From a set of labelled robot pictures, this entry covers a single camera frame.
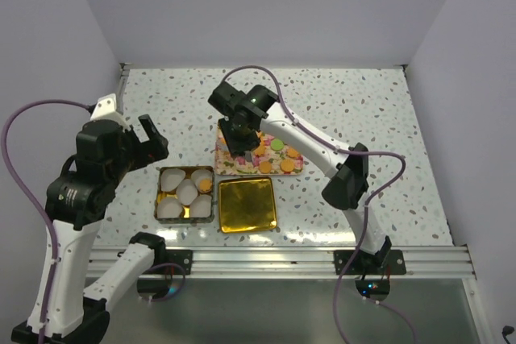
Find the brown crumbly cookie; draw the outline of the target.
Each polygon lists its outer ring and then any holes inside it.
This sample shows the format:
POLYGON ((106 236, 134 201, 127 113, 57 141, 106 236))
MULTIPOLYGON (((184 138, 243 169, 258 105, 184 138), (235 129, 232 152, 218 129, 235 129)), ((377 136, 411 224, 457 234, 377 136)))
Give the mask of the brown crumbly cookie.
POLYGON ((259 146, 255 151, 254 154, 258 157, 264 156, 266 152, 265 146, 259 146))

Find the cookie tin box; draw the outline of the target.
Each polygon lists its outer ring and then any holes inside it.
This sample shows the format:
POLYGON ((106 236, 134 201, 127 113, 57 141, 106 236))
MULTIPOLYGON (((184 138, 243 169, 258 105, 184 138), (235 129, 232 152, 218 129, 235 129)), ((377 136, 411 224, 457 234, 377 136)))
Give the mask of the cookie tin box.
POLYGON ((214 220, 214 169, 175 166, 158 169, 154 218, 163 224, 195 225, 214 220))

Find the gold tin lid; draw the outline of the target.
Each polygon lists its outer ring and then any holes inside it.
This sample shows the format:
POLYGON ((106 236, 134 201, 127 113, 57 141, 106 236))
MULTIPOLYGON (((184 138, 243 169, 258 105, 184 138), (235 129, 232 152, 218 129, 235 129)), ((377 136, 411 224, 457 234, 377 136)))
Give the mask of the gold tin lid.
POLYGON ((218 219, 224 234, 253 233, 277 227, 277 207, 270 177, 221 180, 218 219))

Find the metal tongs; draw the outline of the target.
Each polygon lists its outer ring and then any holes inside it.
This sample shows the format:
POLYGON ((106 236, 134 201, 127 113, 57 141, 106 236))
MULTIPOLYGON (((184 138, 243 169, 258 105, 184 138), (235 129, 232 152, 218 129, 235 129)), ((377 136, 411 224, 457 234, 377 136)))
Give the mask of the metal tongs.
POLYGON ((247 163, 253 162, 253 154, 252 151, 245 151, 243 157, 247 163))

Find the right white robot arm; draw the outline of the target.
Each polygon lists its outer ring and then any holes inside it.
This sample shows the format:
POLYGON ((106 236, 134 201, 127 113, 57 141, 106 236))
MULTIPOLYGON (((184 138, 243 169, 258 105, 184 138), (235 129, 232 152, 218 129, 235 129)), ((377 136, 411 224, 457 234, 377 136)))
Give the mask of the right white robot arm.
POLYGON ((392 243, 365 204, 368 192, 368 149, 362 143, 349 146, 309 124, 283 106, 281 98, 263 85, 245 93, 221 82, 208 103, 219 119, 231 156, 244 156, 260 145, 258 133, 271 135, 290 145, 329 179, 322 198, 341 210, 358 238, 357 257, 362 269, 378 273, 388 263, 392 243))

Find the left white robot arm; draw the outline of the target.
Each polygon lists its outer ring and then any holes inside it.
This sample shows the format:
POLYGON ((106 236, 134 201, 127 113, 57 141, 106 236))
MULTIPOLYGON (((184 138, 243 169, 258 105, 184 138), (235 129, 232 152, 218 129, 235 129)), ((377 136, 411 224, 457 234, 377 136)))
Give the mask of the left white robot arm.
POLYGON ((168 141, 148 115, 139 117, 148 140, 108 118, 87 122, 77 134, 76 154, 47 189, 49 219, 42 282, 30 317, 13 328, 15 343, 99 343, 110 312, 145 271, 168 262, 165 241, 139 232, 101 278, 85 286, 90 254, 107 206, 129 172, 168 157, 168 141))

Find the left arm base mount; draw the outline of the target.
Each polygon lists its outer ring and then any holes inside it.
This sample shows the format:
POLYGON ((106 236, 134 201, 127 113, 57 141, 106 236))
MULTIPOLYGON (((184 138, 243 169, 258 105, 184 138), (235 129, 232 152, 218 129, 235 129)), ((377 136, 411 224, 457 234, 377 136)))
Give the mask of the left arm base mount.
POLYGON ((191 250, 167 250, 163 258, 144 272, 145 275, 159 274, 165 276, 189 276, 194 262, 191 250))

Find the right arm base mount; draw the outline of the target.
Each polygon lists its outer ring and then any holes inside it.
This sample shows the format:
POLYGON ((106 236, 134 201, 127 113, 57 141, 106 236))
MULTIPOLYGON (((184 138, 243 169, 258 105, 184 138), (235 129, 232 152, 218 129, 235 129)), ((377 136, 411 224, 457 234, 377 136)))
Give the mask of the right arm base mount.
MULTIPOLYGON (((333 251, 335 273, 339 275, 352 257, 354 250, 333 251)), ((375 262, 371 255, 358 251, 348 269, 348 276, 403 276, 407 273, 406 263, 401 250, 390 250, 382 263, 375 262)))

